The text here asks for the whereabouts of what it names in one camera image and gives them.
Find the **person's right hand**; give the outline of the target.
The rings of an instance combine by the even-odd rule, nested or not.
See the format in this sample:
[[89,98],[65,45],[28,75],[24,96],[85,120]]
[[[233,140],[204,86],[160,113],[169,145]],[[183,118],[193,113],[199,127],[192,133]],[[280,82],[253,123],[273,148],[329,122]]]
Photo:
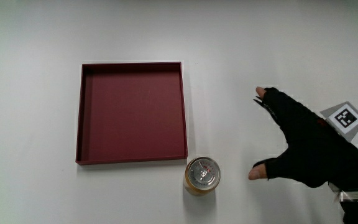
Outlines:
[[358,148],[310,109],[276,88],[257,87],[256,102],[279,125],[287,149],[253,165],[250,180],[286,178],[317,188],[358,190]]

